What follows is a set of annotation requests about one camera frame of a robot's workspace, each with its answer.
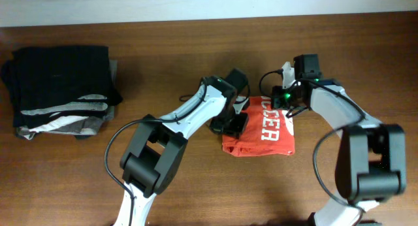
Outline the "red orange t-shirt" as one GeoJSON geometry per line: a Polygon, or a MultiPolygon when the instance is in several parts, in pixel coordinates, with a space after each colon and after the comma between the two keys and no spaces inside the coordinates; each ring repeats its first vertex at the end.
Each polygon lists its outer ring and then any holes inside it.
{"type": "Polygon", "coordinates": [[[251,97],[244,111],[248,123],[239,138],[223,136],[222,150],[235,157],[293,155],[295,137],[293,120],[286,110],[273,109],[265,96],[251,97]]]}

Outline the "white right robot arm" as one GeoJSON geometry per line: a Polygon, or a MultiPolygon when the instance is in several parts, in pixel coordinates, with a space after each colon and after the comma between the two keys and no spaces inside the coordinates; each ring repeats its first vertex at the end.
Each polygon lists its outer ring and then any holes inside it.
{"type": "Polygon", "coordinates": [[[330,199],[310,214],[305,225],[373,225],[373,221],[363,221],[365,213],[406,189],[403,128],[369,115],[349,98],[341,83],[324,78],[315,54],[294,57],[276,74],[282,83],[272,88],[272,108],[286,110],[288,118],[311,110],[332,128],[319,139],[312,155],[315,177],[330,199]],[[321,145],[333,135],[340,137],[335,193],[326,187],[317,166],[321,145]]]}

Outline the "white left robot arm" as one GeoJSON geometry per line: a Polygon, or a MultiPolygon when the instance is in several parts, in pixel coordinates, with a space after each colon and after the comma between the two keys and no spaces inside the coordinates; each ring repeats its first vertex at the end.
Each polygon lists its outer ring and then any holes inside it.
{"type": "Polygon", "coordinates": [[[155,197],[169,186],[182,161],[189,138],[203,125],[211,132],[239,138],[248,122],[243,112],[248,97],[239,97],[248,78],[233,69],[225,78],[201,78],[190,99],[173,112],[155,118],[148,114],[126,124],[136,125],[120,159],[123,200],[116,225],[145,225],[155,197]]]}

